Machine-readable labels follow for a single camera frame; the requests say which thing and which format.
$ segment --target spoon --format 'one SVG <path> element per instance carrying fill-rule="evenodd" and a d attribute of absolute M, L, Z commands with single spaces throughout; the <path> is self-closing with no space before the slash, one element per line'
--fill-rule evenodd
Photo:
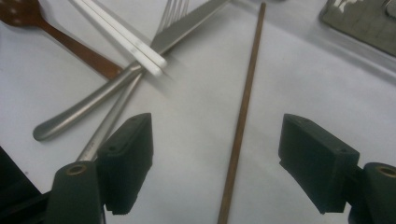
<path fill-rule="evenodd" d="M 109 79 L 121 71 L 118 65 L 47 23 L 41 14 L 38 0 L 0 0 L 0 20 L 11 26 L 35 26 L 44 30 Z"/>

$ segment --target knife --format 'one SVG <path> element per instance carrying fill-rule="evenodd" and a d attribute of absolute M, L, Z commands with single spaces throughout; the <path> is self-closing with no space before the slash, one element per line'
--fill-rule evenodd
<path fill-rule="evenodd" d="M 184 18 L 176 21 L 161 33 L 157 34 L 151 43 L 151 48 L 160 54 L 164 54 L 229 1 L 230 0 L 211 0 L 202 4 Z M 144 69 L 138 62 L 129 64 L 115 79 L 107 82 L 107 84 L 94 91 L 76 105 L 65 110 L 63 113 L 35 127 L 33 130 L 34 139 L 43 141 L 61 133 L 91 112 L 113 93 L 131 82 L 142 73 L 143 70 Z"/>

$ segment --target wooden stick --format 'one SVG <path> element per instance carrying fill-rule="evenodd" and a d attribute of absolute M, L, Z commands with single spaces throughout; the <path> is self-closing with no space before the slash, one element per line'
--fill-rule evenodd
<path fill-rule="evenodd" d="M 231 200 L 233 197 L 233 183 L 235 182 L 236 169 L 238 167 L 239 154 L 241 151 L 242 139 L 244 136 L 245 123 L 248 114 L 248 103 L 250 99 L 251 86 L 253 83 L 254 70 L 256 68 L 257 55 L 259 53 L 260 38 L 262 35 L 262 23 L 264 20 L 265 3 L 262 3 L 257 21 L 256 34 L 254 37 L 253 48 L 250 55 L 250 63 L 247 70 L 247 80 L 245 83 L 242 104 L 239 109 L 238 123 L 236 126 L 235 136 L 233 139 L 233 150 L 231 153 L 230 163 L 228 166 L 227 178 L 225 181 L 221 208 L 219 210 L 218 224 L 227 224 L 228 214 L 230 212 Z"/>

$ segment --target white chopstick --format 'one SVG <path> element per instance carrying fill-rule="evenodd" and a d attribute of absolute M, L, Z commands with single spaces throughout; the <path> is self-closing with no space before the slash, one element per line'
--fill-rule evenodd
<path fill-rule="evenodd" d="M 73 1 L 84 12 L 86 12 L 87 15 L 92 17 L 100 26 L 102 26 L 123 47 L 131 52 L 134 57 L 142 64 L 142 66 L 144 66 L 152 75 L 157 77 L 163 73 L 161 68 L 166 66 L 166 60 L 161 55 L 144 44 L 125 27 L 123 27 L 110 15 L 99 8 L 99 6 L 97 6 L 93 1 Z"/>

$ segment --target fork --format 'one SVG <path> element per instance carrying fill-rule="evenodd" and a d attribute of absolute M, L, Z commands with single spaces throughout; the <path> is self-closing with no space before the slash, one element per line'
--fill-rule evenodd
<path fill-rule="evenodd" d="M 172 23 L 187 15 L 188 5 L 189 0 L 168 0 L 156 34 L 159 34 L 163 29 L 166 29 Z M 144 73 L 140 73 L 130 84 L 125 87 L 117 102 L 107 113 L 102 123 L 91 137 L 90 141 L 81 151 L 77 161 L 92 161 L 96 158 L 97 149 L 107 140 L 117 119 L 120 116 L 120 113 L 128 103 L 128 99 L 131 97 L 135 86 L 140 81 L 143 74 Z"/>

